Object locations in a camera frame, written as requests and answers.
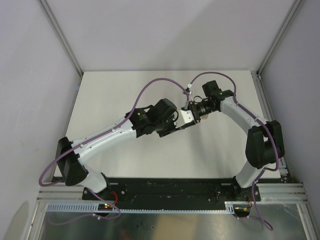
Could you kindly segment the clear pill bottle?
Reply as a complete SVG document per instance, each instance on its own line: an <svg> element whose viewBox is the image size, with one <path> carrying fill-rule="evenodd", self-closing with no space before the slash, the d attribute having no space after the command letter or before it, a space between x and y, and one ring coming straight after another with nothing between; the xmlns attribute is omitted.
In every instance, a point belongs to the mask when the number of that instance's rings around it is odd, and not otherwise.
<svg viewBox="0 0 320 240"><path fill-rule="evenodd" d="M205 120L205 119L207 119L208 117L209 117L208 114L204 114L204 115L202 115L200 118L201 118L202 120Z"/></svg>

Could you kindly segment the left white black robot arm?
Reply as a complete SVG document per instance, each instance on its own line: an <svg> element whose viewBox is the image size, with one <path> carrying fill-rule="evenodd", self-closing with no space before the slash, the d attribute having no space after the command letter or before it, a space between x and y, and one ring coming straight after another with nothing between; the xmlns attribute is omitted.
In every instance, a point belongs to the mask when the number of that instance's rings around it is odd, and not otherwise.
<svg viewBox="0 0 320 240"><path fill-rule="evenodd" d="M107 199L111 187L102 172L89 167L88 163L97 154L124 141L137 139L153 132L160 134L176 128L179 111L167 98L155 105L134 108L114 125L90 136L76 140L61 138L57 143L57 166L66 186L82 185L93 191L99 199Z"/></svg>

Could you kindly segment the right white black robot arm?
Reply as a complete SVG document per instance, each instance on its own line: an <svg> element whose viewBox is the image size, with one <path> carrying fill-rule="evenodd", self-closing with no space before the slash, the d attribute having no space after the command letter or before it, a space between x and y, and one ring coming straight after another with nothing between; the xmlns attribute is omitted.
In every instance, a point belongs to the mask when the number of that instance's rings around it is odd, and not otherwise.
<svg viewBox="0 0 320 240"><path fill-rule="evenodd" d="M234 91L221 90L215 80L205 83L202 89L205 98L200 102L189 101L185 107L192 112L195 122L218 111L232 119L247 136L246 163L233 177L231 187L232 197L241 201L265 171L279 169L280 158L285 155L281 124L255 115L236 99Z"/></svg>

